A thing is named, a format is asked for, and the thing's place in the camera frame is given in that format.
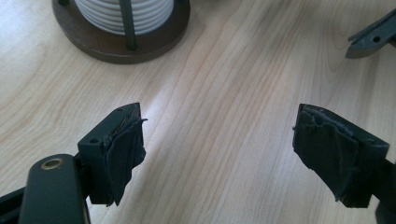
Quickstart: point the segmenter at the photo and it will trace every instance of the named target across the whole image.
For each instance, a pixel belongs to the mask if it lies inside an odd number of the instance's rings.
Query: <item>dark metal rod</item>
[[[24,188],[0,197],[0,224],[18,223]]]
[[[374,171],[374,196],[383,206],[396,215],[396,165],[384,160]]]
[[[136,35],[134,34],[134,16],[132,14],[131,0],[119,0],[121,8],[122,23],[126,36],[126,48],[137,49]]]

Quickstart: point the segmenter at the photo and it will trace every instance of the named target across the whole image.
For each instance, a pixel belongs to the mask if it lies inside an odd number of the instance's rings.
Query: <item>white cylindrical object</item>
[[[76,0],[79,11],[92,25],[114,35],[125,35],[119,0]],[[174,0],[131,0],[134,32],[143,35],[163,25]]]

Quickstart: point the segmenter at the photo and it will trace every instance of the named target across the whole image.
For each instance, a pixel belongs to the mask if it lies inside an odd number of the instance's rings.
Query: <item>wooden table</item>
[[[191,0],[181,42],[147,63],[104,63],[64,35],[50,0],[0,6],[0,194],[140,102],[146,160],[92,223],[375,223],[346,209],[291,146],[299,103],[396,146],[396,50],[346,59],[347,38],[393,1]],[[387,158],[396,161],[392,147]]]

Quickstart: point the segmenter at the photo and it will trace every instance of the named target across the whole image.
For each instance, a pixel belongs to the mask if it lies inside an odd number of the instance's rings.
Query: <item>clamp jaw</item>
[[[119,205],[146,156],[140,104],[115,109],[78,143],[78,154],[38,161],[25,188],[0,198],[0,223],[91,223],[86,205]]]
[[[396,9],[388,15],[351,36],[346,52],[349,59],[367,57],[390,43],[396,48]]]
[[[300,105],[294,152],[345,207],[366,208],[379,199],[378,224],[396,221],[396,165],[385,159],[389,144],[333,112]]]

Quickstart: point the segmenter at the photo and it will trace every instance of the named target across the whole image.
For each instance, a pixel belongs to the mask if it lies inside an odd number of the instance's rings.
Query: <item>dark wooden disc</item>
[[[56,20],[73,44],[92,57],[108,63],[142,63],[159,57],[177,44],[190,18],[190,1],[175,0],[172,14],[157,30],[137,35],[137,49],[126,48],[122,35],[113,35],[90,24],[79,12],[75,0],[62,6],[52,0]]]

